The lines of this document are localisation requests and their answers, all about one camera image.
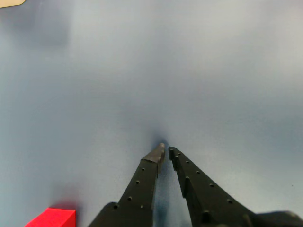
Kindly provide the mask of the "black gripper grey-tipped left finger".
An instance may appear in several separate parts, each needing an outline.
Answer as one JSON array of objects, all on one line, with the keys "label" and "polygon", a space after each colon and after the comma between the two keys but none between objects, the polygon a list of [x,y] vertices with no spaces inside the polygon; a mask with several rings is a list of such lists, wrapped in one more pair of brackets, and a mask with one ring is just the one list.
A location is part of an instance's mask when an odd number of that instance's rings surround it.
[{"label": "black gripper grey-tipped left finger", "polygon": [[152,227],[156,182],[165,157],[160,143],[144,156],[118,202],[108,203],[91,222],[91,227]]}]

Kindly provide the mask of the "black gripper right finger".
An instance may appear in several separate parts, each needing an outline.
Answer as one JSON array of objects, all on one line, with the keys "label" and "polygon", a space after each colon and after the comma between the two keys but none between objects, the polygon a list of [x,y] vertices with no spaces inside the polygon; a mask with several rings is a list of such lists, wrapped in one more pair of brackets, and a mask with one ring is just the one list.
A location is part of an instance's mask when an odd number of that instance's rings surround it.
[{"label": "black gripper right finger", "polygon": [[256,216],[198,168],[184,153],[169,147],[181,193],[194,227],[253,227]]}]

